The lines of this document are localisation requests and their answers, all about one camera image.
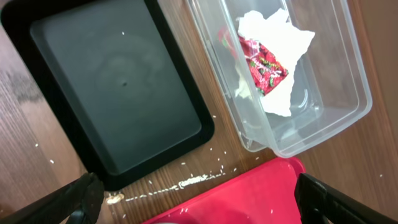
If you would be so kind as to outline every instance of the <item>white paper towel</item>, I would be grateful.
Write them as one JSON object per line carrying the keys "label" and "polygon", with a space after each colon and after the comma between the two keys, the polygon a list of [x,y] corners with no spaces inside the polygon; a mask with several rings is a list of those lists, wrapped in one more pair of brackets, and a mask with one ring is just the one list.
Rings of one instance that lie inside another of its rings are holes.
{"label": "white paper towel", "polygon": [[[266,96],[261,96],[262,107],[267,113],[291,116],[290,95],[294,84],[294,71],[300,57],[305,54],[315,36],[314,32],[302,31],[287,22],[289,13],[279,9],[268,19],[257,11],[250,11],[239,19],[238,34],[245,39],[258,40],[270,50],[289,71],[289,75]],[[235,94],[247,98],[248,86],[241,86]]]}

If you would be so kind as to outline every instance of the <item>wooden table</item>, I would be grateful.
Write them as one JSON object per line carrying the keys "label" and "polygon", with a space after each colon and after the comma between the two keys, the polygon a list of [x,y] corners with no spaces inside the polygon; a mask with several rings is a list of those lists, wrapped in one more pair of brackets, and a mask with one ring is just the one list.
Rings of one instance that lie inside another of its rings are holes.
{"label": "wooden table", "polygon": [[[373,108],[352,127],[298,157],[309,174],[398,219],[396,142],[364,28],[361,3],[351,0],[349,4],[371,86]],[[250,153],[241,146],[185,1],[164,0],[162,6],[210,113],[215,115],[216,131],[210,142],[121,192],[126,198],[147,195],[191,176],[220,172],[221,166],[226,175],[178,191],[112,206],[104,203],[99,223],[142,222],[275,157],[271,150]],[[0,28],[0,218],[84,172],[40,90]]]}

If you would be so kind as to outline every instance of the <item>clear plastic container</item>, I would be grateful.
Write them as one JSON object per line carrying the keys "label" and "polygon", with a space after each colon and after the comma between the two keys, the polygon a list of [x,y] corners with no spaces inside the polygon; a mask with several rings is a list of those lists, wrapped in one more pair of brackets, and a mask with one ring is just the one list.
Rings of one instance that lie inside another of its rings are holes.
{"label": "clear plastic container", "polygon": [[[280,157],[292,157],[313,147],[366,115],[371,92],[346,0],[187,0],[221,91],[243,146],[251,152],[266,147]],[[308,52],[294,74],[292,116],[285,118],[262,110],[239,43],[237,18],[251,10],[268,18],[288,10],[301,30],[315,32]],[[218,39],[227,29],[238,57]],[[235,96],[239,70],[251,99]]]}

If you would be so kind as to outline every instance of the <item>red tray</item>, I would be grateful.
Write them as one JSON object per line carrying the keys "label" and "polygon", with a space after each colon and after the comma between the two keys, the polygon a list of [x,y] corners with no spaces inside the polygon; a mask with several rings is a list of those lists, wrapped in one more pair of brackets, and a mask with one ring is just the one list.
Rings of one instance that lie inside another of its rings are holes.
{"label": "red tray", "polygon": [[296,158],[274,159],[155,218],[150,223],[301,223],[294,198]]}

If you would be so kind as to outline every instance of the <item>black tray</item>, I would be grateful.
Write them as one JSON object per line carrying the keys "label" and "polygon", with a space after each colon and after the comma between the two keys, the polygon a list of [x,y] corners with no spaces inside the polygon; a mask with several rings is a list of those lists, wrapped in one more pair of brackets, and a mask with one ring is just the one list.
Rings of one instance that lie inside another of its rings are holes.
{"label": "black tray", "polygon": [[1,22],[106,190],[212,137],[212,118],[156,0],[14,0]]}

